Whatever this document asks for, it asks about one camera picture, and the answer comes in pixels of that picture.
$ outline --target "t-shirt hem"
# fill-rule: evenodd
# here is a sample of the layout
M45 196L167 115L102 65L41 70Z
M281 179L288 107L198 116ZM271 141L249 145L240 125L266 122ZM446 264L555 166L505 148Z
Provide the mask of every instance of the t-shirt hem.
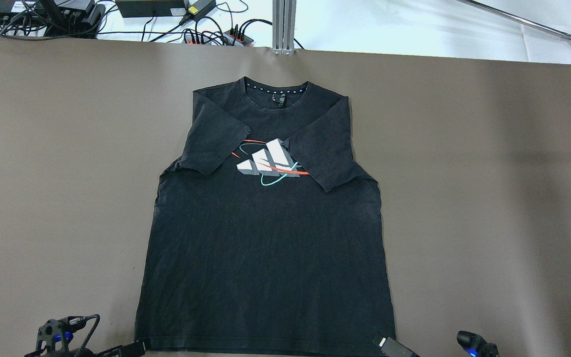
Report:
M193 351L290 356L380 357L371 344L320 343L295 339L236 339L230 337L172 336L149 337L153 351Z

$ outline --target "folded sleeve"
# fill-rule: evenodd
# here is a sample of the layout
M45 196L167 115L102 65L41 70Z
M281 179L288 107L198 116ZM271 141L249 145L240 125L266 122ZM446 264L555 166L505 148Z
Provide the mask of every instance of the folded sleeve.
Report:
M347 97L290 136L284 145L325 192L356 177L368 176L353 159Z
M206 95L193 91L193 126L188 132L182 156L170 169L193 169L210 175L250 131L246 124Z

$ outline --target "black t-shirt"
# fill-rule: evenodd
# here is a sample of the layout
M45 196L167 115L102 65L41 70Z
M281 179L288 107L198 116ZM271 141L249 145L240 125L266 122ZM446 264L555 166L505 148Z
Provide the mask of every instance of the black t-shirt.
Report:
M245 77L193 92L160 176L136 339L153 350L380 356L395 337L378 183L347 97Z

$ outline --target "metal tube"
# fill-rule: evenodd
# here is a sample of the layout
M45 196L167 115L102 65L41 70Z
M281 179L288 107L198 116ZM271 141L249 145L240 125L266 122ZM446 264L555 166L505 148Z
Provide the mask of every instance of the metal tube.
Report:
M482 10L487 11L489 13L496 14L497 16L507 18L508 20L512 20L514 22L521 23L521 25L526 25L528 27L532 27L533 29L537 29L537 30L546 32L546 34L551 34L554 36L558 36L562 39L568 39L571 41L571 34L568 34L568 33L563 32L563 31L559 31L557 29L553 29L552 27L548 27L546 25L542 25L541 23L530 21L530 20L523 18L521 16L517 16L516 14L507 13L507 12L502 11L500 9L496 9L494 7L482 4L482 3L474 1L474 0L457 0L457 1L463 2L464 4L468 4L468 5L473 6L473 7L477 7L478 9L482 9Z

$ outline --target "table surface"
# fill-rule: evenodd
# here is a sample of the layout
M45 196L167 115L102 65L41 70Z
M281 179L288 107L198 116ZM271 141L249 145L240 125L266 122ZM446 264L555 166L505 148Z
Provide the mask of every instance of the table surface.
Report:
M222 29L231 22L250 18L272 20L272 2L245 0L248 10L229 14L215 9L209 13ZM534 22L571 34L571 1L563 0L482 0L486 5L517 14ZM220 7L225 7L222 0ZM234 11L244 9L239 0L228 0ZM487 13L455 0L299 0L295 38L310 50L372 54L420 55L540 63L571 64L571 42ZM104 32L142 31L150 18L122 18L119 11L107 16ZM147 30L165 32L177 25L177 17L160 17ZM188 22L186 27L194 27ZM208 20L199 30L216 30ZM257 47L272 45L269 25L249 26ZM153 39L155 35L145 35ZM179 35L160 41L171 41ZM102 39L140 41L141 34L102 34Z

